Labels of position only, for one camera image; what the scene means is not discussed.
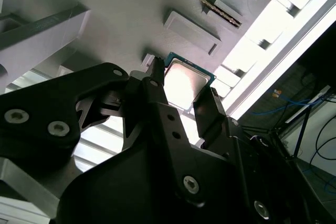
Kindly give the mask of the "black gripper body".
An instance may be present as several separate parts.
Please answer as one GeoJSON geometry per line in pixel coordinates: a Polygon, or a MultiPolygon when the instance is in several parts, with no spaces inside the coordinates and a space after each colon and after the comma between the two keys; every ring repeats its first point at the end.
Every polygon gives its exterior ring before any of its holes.
{"type": "Polygon", "coordinates": [[[77,177],[61,197],[57,223],[247,223],[232,166],[198,147],[193,153],[206,193],[203,207],[177,197],[142,143],[77,177]]]}

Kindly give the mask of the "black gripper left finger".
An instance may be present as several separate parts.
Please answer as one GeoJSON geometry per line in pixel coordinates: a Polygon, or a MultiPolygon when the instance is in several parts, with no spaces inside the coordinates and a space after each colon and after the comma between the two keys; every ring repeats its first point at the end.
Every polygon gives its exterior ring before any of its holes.
{"type": "Polygon", "coordinates": [[[46,174],[68,164],[84,130],[119,116],[122,152],[147,144],[177,197],[201,208],[202,176],[178,111],[167,101],[164,72],[160,58],[142,79],[103,63],[2,95],[1,156],[28,174],[46,174]]]}

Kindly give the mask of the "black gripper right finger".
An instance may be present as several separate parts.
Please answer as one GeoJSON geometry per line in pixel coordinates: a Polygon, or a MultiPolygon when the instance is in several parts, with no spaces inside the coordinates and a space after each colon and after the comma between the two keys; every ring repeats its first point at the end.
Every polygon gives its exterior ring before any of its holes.
{"type": "Polygon", "coordinates": [[[283,147],[248,137],[214,88],[203,90],[194,111],[202,149],[225,162],[217,192],[226,223],[319,222],[319,200],[283,147]]]}

